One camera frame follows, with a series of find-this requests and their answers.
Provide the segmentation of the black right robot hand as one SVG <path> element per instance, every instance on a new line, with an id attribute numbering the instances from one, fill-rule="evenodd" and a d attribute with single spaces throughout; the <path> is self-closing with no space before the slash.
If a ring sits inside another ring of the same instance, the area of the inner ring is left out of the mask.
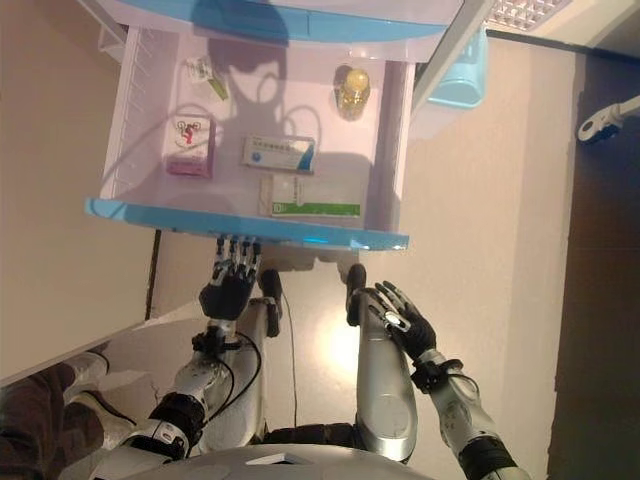
<path id="1" fill-rule="evenodd" d="M 401 289 L 385 280 L 375 284 L 371 295 L 375 315 L 411 360 L 436 348 L 435 330 Z"/>

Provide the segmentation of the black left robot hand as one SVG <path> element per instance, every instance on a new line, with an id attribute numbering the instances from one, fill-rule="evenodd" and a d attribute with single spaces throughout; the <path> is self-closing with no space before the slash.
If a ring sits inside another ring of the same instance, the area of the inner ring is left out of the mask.
<path id="1" fill-rule="evenodd" d="M 247 307 L 262 257 L 260 243 L 218 238 L 211 277 L 198 300 L 210 319 L 235 321 Z"/>

